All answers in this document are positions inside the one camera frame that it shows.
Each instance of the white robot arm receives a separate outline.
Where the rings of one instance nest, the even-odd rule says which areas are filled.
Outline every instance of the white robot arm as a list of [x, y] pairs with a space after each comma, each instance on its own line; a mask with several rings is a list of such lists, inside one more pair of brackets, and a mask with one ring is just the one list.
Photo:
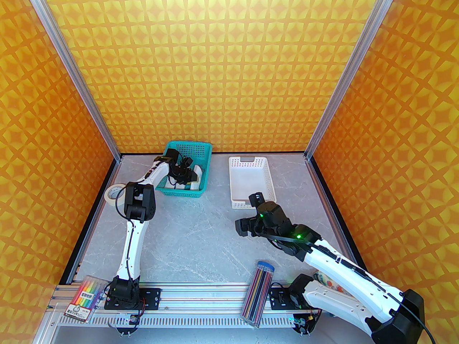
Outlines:
[[257, 208], [257, 215], [236, 220], [240, 236], [250, 232], [253, 237], [269, 239], [275, 247], [317, 268], [353, 295], [330, 290], [300, 274], [288, 288], [297, 308], [323, 309], [362, 329], [377, 344], [418, 342], [423, 328], [426, 329], [423, 298], [418, 293], [402, 292], [370, 275], [316, 231], [303, 224], [292, 224], [279, 205], [265, 202], [262, 193], [250, 195], [249, 200]]
[[[154, 188], [166, 176], [173, 177], [179, 185], [199, 182], [196, 172], [190, 169], [193, 159], [182, 157], [177, 164], [178, 158], [179, 152], [169, 148], [165, 155], [155, 158], [144, 177], [128, 182], [118, 192], [115, 207], [126, 219], [126, 239], [117, 274], [109, 284], [105, 309], [132, 310], [140, 307], [140, 257], [146, 228], [156, 211]], [[118, 198], [123, 191], [124, 214], [118, 208]]]
[[[138, 185], [152, 185], [153, 188], [169, 174], [169, 164], [156, 161], [146, 175], [136, 181]], [[126, 240], [124, 242], [123, 257], [119, 265], [117, 276], [123, 280], [136, 280], [140, 274], [140, 257], [146, 228], [149, 220], [126, 220]]]

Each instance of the orange patterned wall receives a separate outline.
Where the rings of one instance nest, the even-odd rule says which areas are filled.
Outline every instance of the orange patterned wall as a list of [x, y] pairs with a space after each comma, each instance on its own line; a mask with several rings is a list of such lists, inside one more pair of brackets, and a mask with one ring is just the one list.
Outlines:
[[314, 154], [369, 270], [423, 295], [438, 343], [459, 343], [458, 6], [395, 0]]
[[303, 151], [375, 0], [48, 0], [122, 152]]
[[29, 0], [0, 0], [0, 68], [0, 342], [29, 343], [112, 156]]

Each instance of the table surface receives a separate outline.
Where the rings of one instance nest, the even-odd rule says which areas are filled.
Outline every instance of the table surface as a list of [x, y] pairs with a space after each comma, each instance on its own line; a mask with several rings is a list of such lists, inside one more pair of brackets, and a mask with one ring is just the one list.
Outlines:
[[[274, 281], [279, 282], [292, 282], [300, 273], [316, 271], [266, 239], [236, 233], [234, 221], [253, 216], [255, 211], [231, 208], [228, 158], [235, 155], [212, 155], [207, 190], [198, 199], [155, 193], [156, 214], [142, 249], [142, 282], [249, 282], [258, 260], [274, 266]], [[268, 159], [277, 203], [292, 223], [308, 225], [339, 248], [303, 155], [254, 155]], [[113, 183], [137, 180], [154, 157], [123, 156]], [[125, 234], [126, 221], [105, 203], [76, 280], [89, 274], [110, 281], [120, 264]]]

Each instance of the floral patterned object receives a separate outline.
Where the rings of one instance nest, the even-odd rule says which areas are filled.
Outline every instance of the floral patterned object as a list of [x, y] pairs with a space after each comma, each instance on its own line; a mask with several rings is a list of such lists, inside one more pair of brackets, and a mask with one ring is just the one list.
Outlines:
[[320, 272], [317, 270], [313, 274], [313, 278], [317, 280], [319, 283], [322, 283], [323, 285], [326, 285], [328, 288], [332, 290], [337, 290], [338, 292], [344, 293], [345, 295], [349, 295], [352, 297], [351, 293], [346, 291], [341, 285], [336, 284], [336, 282], [330, 278], [328, 275], [324, 274], [323, 272]]

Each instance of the masking tape roll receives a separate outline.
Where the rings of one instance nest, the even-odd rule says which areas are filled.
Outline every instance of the masking tape roll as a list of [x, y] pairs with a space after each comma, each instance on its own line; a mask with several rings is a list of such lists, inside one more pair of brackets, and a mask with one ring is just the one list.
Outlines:
[[[116, 183], [115, 185], [111, 185], [107, 190], [105, 190], [104, 199], [108, 202], [108, 205], [115, 206], [116, 196], [120, 192], [120, 190], [125, 187], [124, 183]], [[121, 191], [121, 195], [118, 198], [118, 207], [124, 204], [124, 196], [126, 190]]]

